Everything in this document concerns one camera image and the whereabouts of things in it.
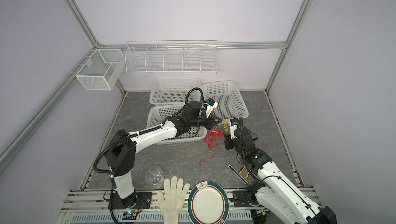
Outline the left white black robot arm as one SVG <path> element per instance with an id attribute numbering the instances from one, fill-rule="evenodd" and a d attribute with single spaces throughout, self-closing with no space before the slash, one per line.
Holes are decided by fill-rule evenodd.
<path id="1" fill-rule="evenodd" d="M 132 179 L 136 154 L 158 142 L 178 138 L 193 127 L 214 128 L 222 122 L 212 114 L 218 105 L 212 98 L 205 99 L 201 88 L 193 88 L 187 93 L 183 107 L 165 117 L 157 126 L 135 132 L 118 131 L 93 163 L 95 172 L 109 175 L 112 185 L 110 196 L 117 196 L 126 209 L 134 207 L 138 201 Z"/>

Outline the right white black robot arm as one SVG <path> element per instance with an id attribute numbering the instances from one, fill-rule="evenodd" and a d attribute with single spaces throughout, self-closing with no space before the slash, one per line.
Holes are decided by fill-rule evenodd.
<path id="1" fill-rule="evenodd" d="M 336 224 L 331 208 L 319 206 L 298 189 L 277 167 L 272 158 L 256 147 L 243 118 L 229 120 L 230 134 L 224 137 L 227 150 L 234 149 L 254 183 L 250 192 L 258 204 L 285 224 Z"/>

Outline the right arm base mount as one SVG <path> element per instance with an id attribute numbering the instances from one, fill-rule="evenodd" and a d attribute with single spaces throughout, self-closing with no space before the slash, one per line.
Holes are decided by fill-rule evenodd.
<path id="1" fill-rule="evenodd" d="M 258 202 L 255 195 L 247 190 L 236 190 L 232 192 L 232 197 L 229 201 L 234 204 L 235 207 L 259 207 L 263 206 Z"/>

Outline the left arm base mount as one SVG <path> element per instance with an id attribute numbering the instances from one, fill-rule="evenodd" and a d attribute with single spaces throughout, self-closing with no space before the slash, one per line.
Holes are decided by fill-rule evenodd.
<path id="1" fill-rule="evenodd" d="M 117 192 L 110 195 L 110 202 L 114 210 L 149 209 L 153 194 L 151 192 L 136 192 L 126 199 L 121 199 Z"/>

